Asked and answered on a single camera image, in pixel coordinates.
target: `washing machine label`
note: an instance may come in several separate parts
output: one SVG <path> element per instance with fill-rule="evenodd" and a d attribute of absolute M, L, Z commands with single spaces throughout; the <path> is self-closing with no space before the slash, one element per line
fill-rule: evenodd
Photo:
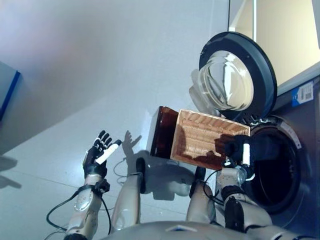
<path fill-rule="evenodd" d="M 305 85 L 292 90 L 292 106 L 298 106 L 314 99 L 314 82 L 308 82 Z"/>

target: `washing machine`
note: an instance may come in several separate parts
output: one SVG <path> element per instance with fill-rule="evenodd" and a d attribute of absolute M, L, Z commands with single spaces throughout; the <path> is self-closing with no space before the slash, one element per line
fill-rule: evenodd
<path fill-rule="evenodd" d="M 250 38 L 223 32 L 203 47 L 190 95 L 198 109 L 251 127 L 262 143 L 255 178 L 242 187 L 273 224 L 320 236 L 320 76 L 301 79 L 277 94 L 264 51 Z"/>

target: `woven basket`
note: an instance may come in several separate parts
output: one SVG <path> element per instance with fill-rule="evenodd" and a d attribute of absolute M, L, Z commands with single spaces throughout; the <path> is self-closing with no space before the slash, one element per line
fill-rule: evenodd
<path fill-rule="evenodd" d="M 225 142 L 236 135 L 250 136 L 250 127 L 222 117 L 180 110 L 173 137 L 171 159 L 219 170 Z"/>

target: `sticker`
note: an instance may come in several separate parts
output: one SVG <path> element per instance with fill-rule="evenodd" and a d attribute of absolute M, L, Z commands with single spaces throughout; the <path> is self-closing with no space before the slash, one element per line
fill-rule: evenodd
<path fill-rule="evenodd" d="M 292 129 L 292 127 L 290 127 L 288 124 L 286 124 L 284 121 L 280 124 L 280 127 L 285 130 L 285 132 L 291 137 L 291 139 L 293 140 L 295 146 L 297 149 L 300 149 L 301 143 L 299 141 L 299 138 L 297 136 L 297 134 L 295 133 L 295 131 Z"/>
<path fill-rule="evenodd" d="M 292 107 L 304 104 L 314 99 L 314 82 L 308 82 L 305 85 L 292 90 Z"/>

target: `washing machine door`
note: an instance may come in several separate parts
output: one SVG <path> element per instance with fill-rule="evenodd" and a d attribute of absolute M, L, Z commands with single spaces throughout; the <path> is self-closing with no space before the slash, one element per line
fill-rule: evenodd
<path fill-rule="evenodd" d="M 276 76 L 267 55 L 237 32 L 219 33 L 206 43 L 197 84 L 207 105 L 244 124 L 266 117 L 277 98 Z"/>

